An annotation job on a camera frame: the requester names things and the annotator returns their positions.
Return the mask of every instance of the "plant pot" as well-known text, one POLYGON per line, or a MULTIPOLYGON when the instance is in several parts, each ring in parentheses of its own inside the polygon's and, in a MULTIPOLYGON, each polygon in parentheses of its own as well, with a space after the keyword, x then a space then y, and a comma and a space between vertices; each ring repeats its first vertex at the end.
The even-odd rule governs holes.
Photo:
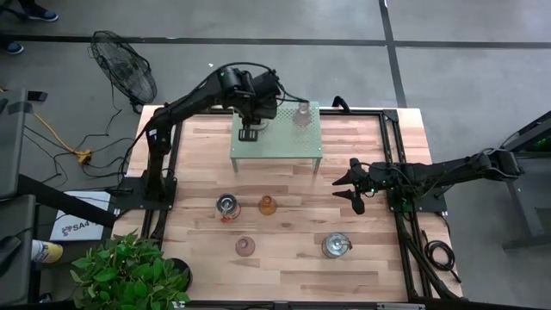
POLYGON ((182 259, 179 259, 179 258, 167 258, 171 261, 174 262, 174 269, 180 271, 180 272, 184 272, 185 270, 189 270, 189 276, 188 276, 188 282, 186 283, 186 285, 183 287, 183 291, 184 292, 187 292, 188 291, 188 288, 191 286, 191 283, 193 282, 193 273, 191 273, 191 268, 189 267, 188 264, 186 264, 186 262, 184 262, 182 259))

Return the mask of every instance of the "wooden table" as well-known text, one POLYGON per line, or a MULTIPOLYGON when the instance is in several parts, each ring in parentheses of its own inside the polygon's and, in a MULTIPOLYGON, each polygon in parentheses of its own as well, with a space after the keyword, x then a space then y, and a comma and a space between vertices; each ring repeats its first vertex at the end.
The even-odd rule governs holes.
MULTIPOLYGON (((144 107, 139 131, 155 108, 144 107)), ((419 109, 398 111, 408 162, 429 164, 419 109)), ((243 160, 239 173, 234 173, 229 158, 231 125, 230 115, 196 115, 184 122, 176 165, 178 191, 163 251, 165 257, 181 258, 191 266, 191 299, 406 301, 398 237, 385 193, 364 198, 363 215, 356 215, 345 199, 331 195, 346 189, 331 183, 347 171, 351 157, 384 161, 377 118, 322 116, 324 158, 316 175, 307 159, 243 160), (223 193, 236 195, 242 207, 231 223, 222 223, 214 208, 223 193), (275 214, 258 211, 264 194, 275 197, 279 206, 275 214), (320 244, 334 232, 345 233, 354 249, 339 259, 325 258, 320 244), (235 252, 241 236, 256 242, 250 257, 235 252)), ((146 162, 147 144, 142 139, 133 149, 129 174, 141 175, 146 162)), ((114 233, 137 228, 139 232, 143 217, 141 210, 126 213, 116 222, 114 233)), ((419 225, 429 239, 449 244, 442 219, 420 214, 419 225)), ((420 292, 417 265, 412 268, 420 292)), ((437 274, 461 295, 461 286, 449 272, 437 274)))

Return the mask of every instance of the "potted plant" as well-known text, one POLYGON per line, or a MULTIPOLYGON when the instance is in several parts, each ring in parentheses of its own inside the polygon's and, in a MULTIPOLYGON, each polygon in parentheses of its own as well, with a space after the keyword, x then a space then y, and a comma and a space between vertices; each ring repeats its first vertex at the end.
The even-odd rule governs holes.
POLYGON ((74 298, 77 308, 165 310, 189 301, 188 265, 163 259, 153 240, 139 239, 135 232, 89 249, 72 264, 77 271, 71 276, 83 289, 82 297, 74 298))

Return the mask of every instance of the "concrete floor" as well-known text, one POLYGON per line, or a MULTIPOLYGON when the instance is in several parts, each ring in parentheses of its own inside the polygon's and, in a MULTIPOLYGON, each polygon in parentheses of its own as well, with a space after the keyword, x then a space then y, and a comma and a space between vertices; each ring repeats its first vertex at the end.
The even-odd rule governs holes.
MULTIPOLYGON (((2 15, 0 29, 23 34, 90 35, 109 29, 158 37, 385 38, 377 0, 39 3, 59 12, 60 20, 21 24, 2 15)), ((387 5, 396 40, 551 41, 551 3, 545 0, 387 0, 387 5)), ((87 46, 25 42, 27 51, 22 56, 0 56, 0 86, 47 91, 47 102, 36 110, 72 145, 87 133, 104 131, 115 111, 108 80, 89 58, 87 46)), ((134 48, 152 64, 158 102, 181 96, 210 72, 209 64, 245 60, 275 67, 289 91, 325 106, 335 95, 357 107, 397 106, 383 46, 139 44, 134 48)), ((397 54, 407 106, 422 111, 434 161, 498 146, 510 133, 549 110, 551 50, 398 48, 397 54)), ((117 90, 115 105, 123 112, 110 136, 92 138, 91 149, 133 136, 138 116, 117 90)), ((33 119, 28 126, 46 133, 33 119)), ((51 154, 59 152, 39 138, 36 141, 51 154)), ((106 164, 122 155, 128 144, 121 142, 93 160, 106 164)), ((49 177, 52 160, 28 141, 24 147, 24 172, 37 179, 49 177)), ((116 183, 114 177, 90 180, 74 158, 62 158, 60 163, 69 176, 61 189, 116 183)), ((115 170, 116 166, 96 173, 115 170)), ((61 182, 58 178, 50 184, 61 182)), ((446 194, 446 201, 465 296, 473 301, 551 307, 551 250, 503 252, 501 248, 506 240, 525 234, 505 185, 488 181, 457 185, 446 194)), ((59 298, 66 297, 67 285, 53 288, 63 292, 59 298)))

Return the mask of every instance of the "fan stand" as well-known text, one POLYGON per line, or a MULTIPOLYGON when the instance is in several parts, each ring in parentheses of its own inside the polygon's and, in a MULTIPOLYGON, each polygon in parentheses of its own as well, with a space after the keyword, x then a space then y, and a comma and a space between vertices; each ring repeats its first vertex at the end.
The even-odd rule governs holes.
POLYGON ((138 110, 136 107, 141 106, 143 108, 144 103, 130 99, 130 105, 132 106, 132 111, 134 111, 135 114, 141 115, 141 111, 138 110))

